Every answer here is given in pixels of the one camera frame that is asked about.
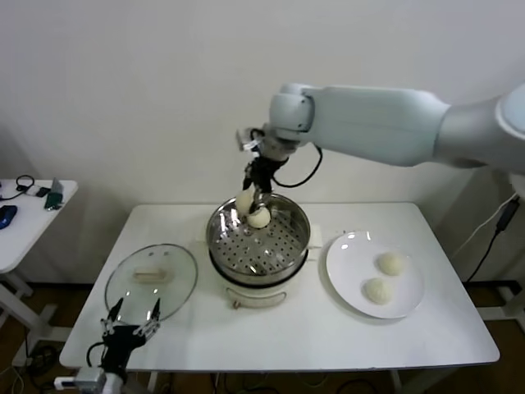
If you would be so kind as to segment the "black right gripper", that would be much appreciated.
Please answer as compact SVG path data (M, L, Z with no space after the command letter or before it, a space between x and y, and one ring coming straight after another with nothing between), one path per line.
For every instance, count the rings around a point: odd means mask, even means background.
M272 193L272 178L284 165L285 161L257 157L244 169L244 191L253 192L253 213L267 207Z

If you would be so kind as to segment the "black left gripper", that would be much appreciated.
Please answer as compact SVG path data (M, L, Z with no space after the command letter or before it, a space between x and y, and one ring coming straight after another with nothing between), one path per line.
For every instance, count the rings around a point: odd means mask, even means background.
M101 320L103 344L106 352L101 367L105 372L125 372L132 352L146 343L145 335L153 335L160 327L160 299L157 299L146 323L141 326L118 326L113 328L122 307L121 297Z

